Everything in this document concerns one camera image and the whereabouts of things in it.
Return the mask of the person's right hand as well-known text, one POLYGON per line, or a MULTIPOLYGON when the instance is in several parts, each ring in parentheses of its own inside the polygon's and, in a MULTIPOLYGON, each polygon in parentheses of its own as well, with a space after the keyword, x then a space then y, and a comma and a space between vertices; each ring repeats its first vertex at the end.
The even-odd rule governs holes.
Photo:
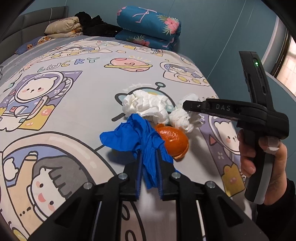
MULTIPOLYGON (((244 142, 244 130, 238 132, 239 151, 241 161, 241 171, 246 177, 251 177, 256 168, 252 158, 256 152, 252 146, 244 142)), ((273 173, 265 195, 264 204, 272 205, 276 203, 285 193, 287 188, 287 147, 279 139, 274 137, 263 137, 258 141, 260 147, 267 153, 274 155, 273 173)))

